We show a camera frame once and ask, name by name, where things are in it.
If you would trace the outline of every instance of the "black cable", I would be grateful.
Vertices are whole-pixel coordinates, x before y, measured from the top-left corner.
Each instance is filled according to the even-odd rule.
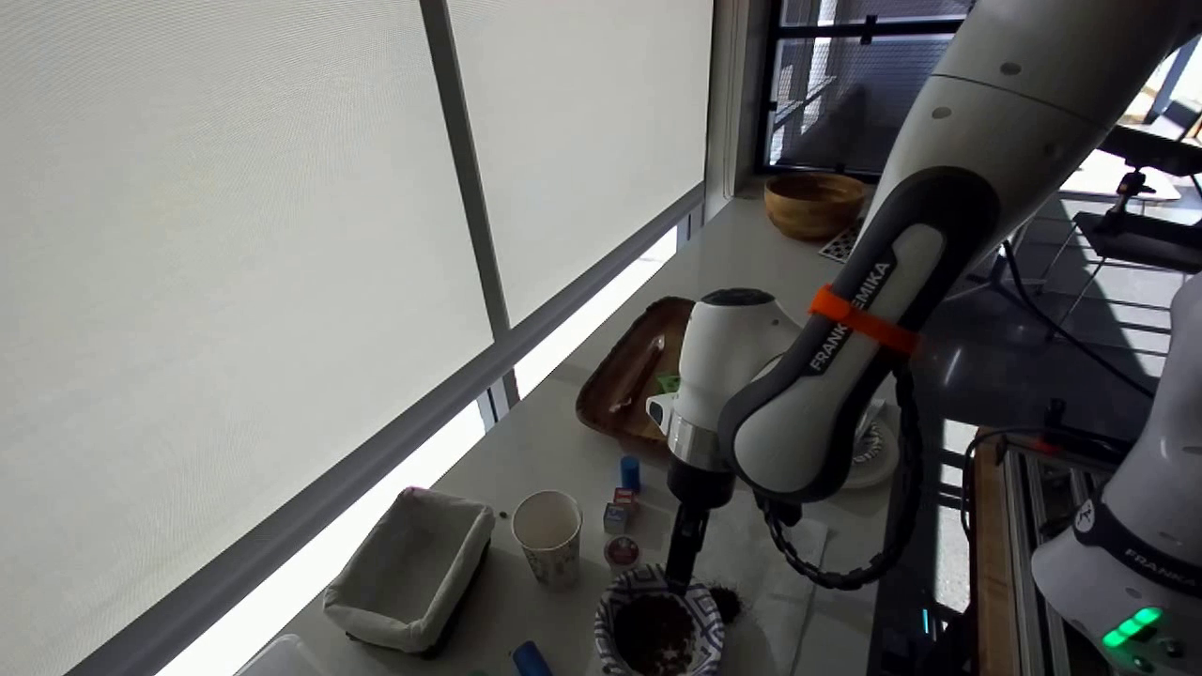
[[[1109,356],[1099,356],[1095,350],[1088,350],[1087,343],[1077,343],[1065,325],[1059,325],[1059,323],[1024,291],[1024,280],[1020,280],[1020,273],[1016,273],[1014,245],[1004,240],[1004,248],[1008,248],[1008,269],[1009,269],[1009,278],[1014,278],[1014,289],[1016,289],[1020,303],[1024,303],[1053,335],[1059,335],[1059,336],[1063,336],[1065,344],[1074,344],[1082,356],[1088,356],[1094,364],[1099,364],[1109,375],[1124,379],[1129,390],[1138,390],[1138,394],[1145,394],[1145,396],[1155,394],[1152,385],[1129,379],[1129,375],[1118,371]]]
[[[785,523],[772,510],[763,510],[770,537],[781,547],[785,563],[794,572],[799,572],[804,579],[810,579],[815,587],[861,588],[861,587],[874,581],[880,575],[886,575],[907,544],[907,533],[915,524],[915,503],[923,495],[923,455],[921,455],[921,428],[915,428],[921,417],[915,417],[914,379],[904,368],[899,368],[899,406],[902,406],[902,465],[892,472],[892,493],[902,493],[902,498],[899,498],[899,510],[886,524],[886,544],[867,560],[867,565],[822,572],[822,565],[799,560],[794,542],[785,537]]]

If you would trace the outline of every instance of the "metal frame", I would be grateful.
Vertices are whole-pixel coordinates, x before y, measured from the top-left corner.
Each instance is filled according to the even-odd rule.
[[[488,325],[494,343],[428,390],[418,406],[397,414],[382,433],[350,449],[335,468],[295,493],[285,505],[264,517],[253,533],[230,544],[216,560],[166,594],[134,623],[115,631],[104,644],[81,656],[71,671],[159,671],[191,637],[198,637],[214,619],[220,619],[240,597],[248,597],[269,572],[276,572],[295,547],[303,547],[325,523],[335,523],[350,503],[355,503],[378,475],[385,475],[402,458],[408,458],[430,433],[440,433],[471,403],[482,406],[483,424],[503,420],[519,403],[513,364],[554,329],[576,309],[581,309],[604,280],[630,268],[662,231],[685,224],[691,235],[702,219],[702,185],[685,190],[655,221],[630,231],[618,248],[596,260],[568,289],[546,300],[519,325],[506,320],[503,284],[492,251],[488,207],[473,151],[473,132],[460,97],[460,76],[455,56],[455,33],[448,0],[420,0],[430,66],[440,81],[440,102],[448,115],[448,139],[455,155],[458,190],[467,207],[467,224],[473,235],[473,254],[482,269],[482,291],[488,309]]]
[[[1163,72],[1163,81],[1152,97],[1152,107],[1142,115],[1142,125],[1152,125],[1155,115],[1163,115],[1163,107],[1170,105],[1170,92],[1180,85],[1180,76],[1190,66],[1190,56],[1199,47],[1202,37],[1180,43],[1180,52],[1170,56],[1168,72]]]
[[[1033,550],[1046,542],[1045,537],[1045,524],[1046,524],[1045,465],[1035,458],[1020,458],[1020,465],[1028,479],[1028,529],[1033,529],[1028,550]],[[1045,664],[1053,676],[1072,671],[1063,619],[1053,612],[1053,604],[1035,588],[1033,597],[1045,627]]]
[[[1016,671],[1024,676],[1045,676],[1045,627],[1041,627],[1041,597],[1033,587],[1028,572],[1028,550],[1033,550],[1033,513],[1028,513],[1028,475],[1024,475],[1024,458],[1008,455],[1004,475],[1009,483],[1008,493],[1008,529],[1009,529],[1009,572],[1014,572],[1014,631],[1016,631]]]
[[[772,177],[789,174],[766,161],[766,139],[789,125],[804,105],[772,107],[772,76],[776,76],[776,47],[781,40],[796,37],[861,37],[861,43],[872,43],[874,37],[921,37],[921,33],[958,33],[963,13],[921,13],[921,17],[880,17],[864,13],[861,23],[827,23],[827,25],[781,25],[785,11],[781,0],[766,0],[772,11],[770,33],[763,40],[763,72],[753,85],[753,174]]]

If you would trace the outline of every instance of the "table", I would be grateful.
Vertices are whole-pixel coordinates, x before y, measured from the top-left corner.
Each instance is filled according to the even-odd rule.
[[[437,656],[397,656],[350,643],[320,608],[320,597],[285,627],[325,671],[513,671],[509,649],[524,637],[542,644],[554,671],[596,671],[593,608],[616,581],[604,565],[599,503],[618,475],[625,445],[576,420],[576,394],[656,295],[702,295],[720,284],[753,284],[799,320],[815,284],[836,263],[820,248],[785,240],[757,200],[736,200],[685,251],[656,269],[576,356],[568,356],[503,424],[494,424],[437,488],[503,510],[488,563],[471,588],[460,616]],[[643,513],[635,537],[646,563],[666,560],[675,503],[666,488],[670,463],[643,463]],[[581,581],[542,588],[509,537],[506,513],[542,488],[571,493],[581,505]],[[886,529],[889,493],[864,488],[810,503],[799,533],[804,550],[827,565],[864,563]],[[766,524],[741,483],[726,510],[713,510],[700,579],[741,588],[743,616],[727,627],[726,671],[867,671],[874,623],[874,587],[861,594],[822,594],[785,565]]]

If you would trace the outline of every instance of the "white tray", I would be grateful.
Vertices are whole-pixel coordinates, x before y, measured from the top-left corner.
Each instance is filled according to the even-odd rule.
[[[325,587],[325,616],[367,644],[425,652],[444,637],[488,537],[488,505],[402,493]]]

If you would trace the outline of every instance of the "paper cup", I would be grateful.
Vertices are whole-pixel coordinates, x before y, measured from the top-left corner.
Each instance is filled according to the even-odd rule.
[[[542,587],[579,581],[579,510],[563,493],[537,493],[513,510],[513,537]]]

